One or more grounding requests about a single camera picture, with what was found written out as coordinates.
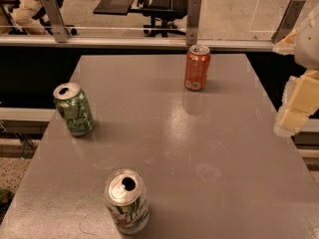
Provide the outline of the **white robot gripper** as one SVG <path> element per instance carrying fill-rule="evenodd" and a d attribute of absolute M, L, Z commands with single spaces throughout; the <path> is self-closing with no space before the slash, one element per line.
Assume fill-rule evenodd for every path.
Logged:
<path fill-rule="evenodd" d="M 276 43 L 272 51 L 293 55 L 298 65 L 307 70 L 300 77 L 291 76 L 284 88 L 273 131 L 281 137 L 295 135 L 319 110 L 319 4 L 302 21 Z"/>

